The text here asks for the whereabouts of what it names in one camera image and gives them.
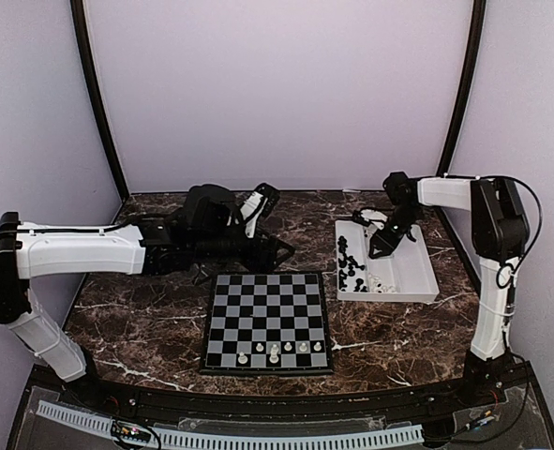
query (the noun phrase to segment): white box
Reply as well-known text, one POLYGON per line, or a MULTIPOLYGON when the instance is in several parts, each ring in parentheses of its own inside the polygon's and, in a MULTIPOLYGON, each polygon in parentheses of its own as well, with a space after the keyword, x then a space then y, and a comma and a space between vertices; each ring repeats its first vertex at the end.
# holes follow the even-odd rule
MULTIPOLYGON (((340 289, 337 276, 338 300, 433 303, 439 294, 439 286, 428 257, 425 238, 417 225, 412 225, 412 236, 416 242, 404 237, 391 256, 377 260, 371 260, 367 256, 370 235, 365 236, 365 228, 362 225, 348 220, 338 220, 335 223, 335 233, 336 240, 340 236, 347 239, 347 255, 353 256, 359 265, 365 267, 364 271, 356 269, 355 274, 347 278, 346 291, 340 289), (380 278, 384 286, 392 286, 395 291, 353 291, 358 278, 364 281, 362 286, 369 286, 371 276, 380 278)), ((338 262, 342 259, 343 256, 339 253, 337 245, 337 273, 342 270, 338 262)))

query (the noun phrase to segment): chessboard border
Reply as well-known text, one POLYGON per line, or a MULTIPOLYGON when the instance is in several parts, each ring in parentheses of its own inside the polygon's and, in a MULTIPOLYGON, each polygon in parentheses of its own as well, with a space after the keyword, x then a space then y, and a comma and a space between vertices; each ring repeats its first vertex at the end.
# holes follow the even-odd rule
POLYGON ((208 307, 206 310, 205 327, 203 328, 202 337, 202 355, 200 357, 200 373, 202 375, 217 375, 217 376, 231 376, 231 377, 260 377, 260 376, 272 376, 272 377, 307 377, 307 376, 323 376, 332 375, 334 373, 333 355, 331 352, 331 333, 329 330, 329 316, 326 307, 326 294, 324 290, 324 276, 320 270, 303 270, 303 271, 278 271, 270 274, 251 273, 245 271, 233 271, 233 272, 221 272, 215 274, 212 277, 212 285, 210 287, 210 295, 208 299, 208 307), (230 367, 230 368, 211 368, 205 364, 206 357, 208 355, 208 342, 210 341, 210 324, 212 321, 212 310, 214 308, 214 296, 217 288, 218 277, 221 275, 316 275, 318 278, 318 288, 321 297, 321 311, 322 311, 322 328, 324 330, 324 352, 326 353, 326 367, 314 368, 314 367, 275 367, 275 368, 257 368, 250 367, 230 367))

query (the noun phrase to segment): chessboard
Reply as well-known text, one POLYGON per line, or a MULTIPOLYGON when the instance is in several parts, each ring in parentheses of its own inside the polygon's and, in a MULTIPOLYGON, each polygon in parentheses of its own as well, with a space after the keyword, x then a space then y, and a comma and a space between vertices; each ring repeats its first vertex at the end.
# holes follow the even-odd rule
POLYGON ((218 275, 212 295, 202 374, 333 372, 321 273, 218 275))

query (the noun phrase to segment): marble tabletop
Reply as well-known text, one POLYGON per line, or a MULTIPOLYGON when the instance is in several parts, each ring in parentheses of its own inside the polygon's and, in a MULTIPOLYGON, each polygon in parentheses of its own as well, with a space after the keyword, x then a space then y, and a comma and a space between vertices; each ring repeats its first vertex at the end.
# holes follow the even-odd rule
MULTIPOLYGON (((184 198, 184 194, 134 195, 118 220, 142 213, 168 213, 184 198)), ((262 222, 268 232, 296 247, 293 258, 279 270, 323 272, 335 370, 332 375, 201 375, 210 283, 194 286, 195 270, 163 277, 92 274, 67 319, 66 330, 93 354, 102 378, 168 390, 305 396, 358 393, 460 377, 474 332, 478 296, 434 211, 426 208, 419 225, 439 283, 435 303, 337 300, 335 221, 362 207, 386 211, 391 204, 377 191, 286 191, 273 214, 262 222)))

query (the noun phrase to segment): white wall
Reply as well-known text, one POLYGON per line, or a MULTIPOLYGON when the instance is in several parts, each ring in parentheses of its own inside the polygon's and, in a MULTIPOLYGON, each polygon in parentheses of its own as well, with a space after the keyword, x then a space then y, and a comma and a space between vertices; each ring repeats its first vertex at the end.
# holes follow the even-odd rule
POLYGON ((472 1, 88 1, 134 192, 434 173, 472 1))
MULTIPOLYGON (((0 216, 106 223, 119 206, 88 103, 69 1, 0 2, 0 216)), ((34 286, 62 321, 80 277, 34 286)), ((33 358, 0 326, 0 449, 33 358)))
MULTIPOLYGON (((489 2, 451 172, 517 176, 541 198, 544 230, 520 269, 511 340, 532 361, 554 418, 554 2, 489 2)), ((467 216, 453 219, 470 248, 467 216)))

